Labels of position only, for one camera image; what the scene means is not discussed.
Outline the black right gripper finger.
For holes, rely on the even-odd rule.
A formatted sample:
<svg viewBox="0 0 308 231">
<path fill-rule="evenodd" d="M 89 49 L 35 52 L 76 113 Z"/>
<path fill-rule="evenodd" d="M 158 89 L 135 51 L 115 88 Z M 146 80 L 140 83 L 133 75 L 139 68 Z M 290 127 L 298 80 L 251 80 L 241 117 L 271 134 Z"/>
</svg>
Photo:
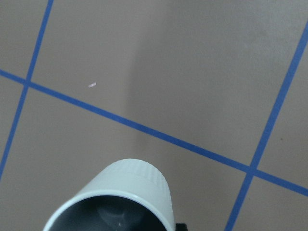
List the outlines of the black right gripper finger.
<svg viewBox="0 0 308 231">
<path fill-rule="evenodd" d="M 185 223 L 177 223 L 176 231 L 187 231 L 187 225 Z"/>
</svg>

